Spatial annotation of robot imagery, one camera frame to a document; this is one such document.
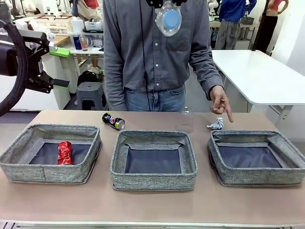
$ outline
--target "black soda can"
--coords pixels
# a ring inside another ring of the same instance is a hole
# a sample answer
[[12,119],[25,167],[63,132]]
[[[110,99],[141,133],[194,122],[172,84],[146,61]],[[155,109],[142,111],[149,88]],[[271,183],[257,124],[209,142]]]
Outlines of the black soda can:
[[125,121],[121,118],[114,118],[110,113],[105,113],[102,118],[103,122],[113,129],[122,130],[125,127]]

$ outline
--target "blue jeans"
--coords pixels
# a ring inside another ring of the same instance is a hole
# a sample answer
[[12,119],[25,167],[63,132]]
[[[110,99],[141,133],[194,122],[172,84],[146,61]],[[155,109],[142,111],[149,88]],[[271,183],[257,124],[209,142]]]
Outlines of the blue jeans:
[[147,99],[146,92],[125,88],[125,101],[128,111],[180,112],[185,105],[185,89],[180,87],[158,92],[148,92]]

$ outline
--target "black pants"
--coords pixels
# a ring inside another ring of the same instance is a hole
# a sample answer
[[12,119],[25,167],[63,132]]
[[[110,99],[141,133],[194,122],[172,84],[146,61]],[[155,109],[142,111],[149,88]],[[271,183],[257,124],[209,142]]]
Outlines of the black pants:
[[277,17],[273,16],[266,16],[264,21],[261,22],[261,32],[257,40],[256,50],[267,52],[276,24]]

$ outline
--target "crumpled paper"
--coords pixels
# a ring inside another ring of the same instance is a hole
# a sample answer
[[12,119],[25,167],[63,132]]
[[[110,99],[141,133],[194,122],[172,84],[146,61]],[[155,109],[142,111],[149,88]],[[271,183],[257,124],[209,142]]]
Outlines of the crumpled paper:
[[224,128],[224,120],[223,118],[217,118],[217,122],[212,125],[207,125],[206,127],[212,130],[222,130]]

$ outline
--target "gray pants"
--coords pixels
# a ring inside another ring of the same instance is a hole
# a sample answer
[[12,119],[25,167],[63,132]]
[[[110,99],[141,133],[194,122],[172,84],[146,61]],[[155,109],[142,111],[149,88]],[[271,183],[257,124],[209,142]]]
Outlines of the gray pants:
[[217,35],[215,50],[232,50],[238,36],[239,28],[240,21],[222,20]]

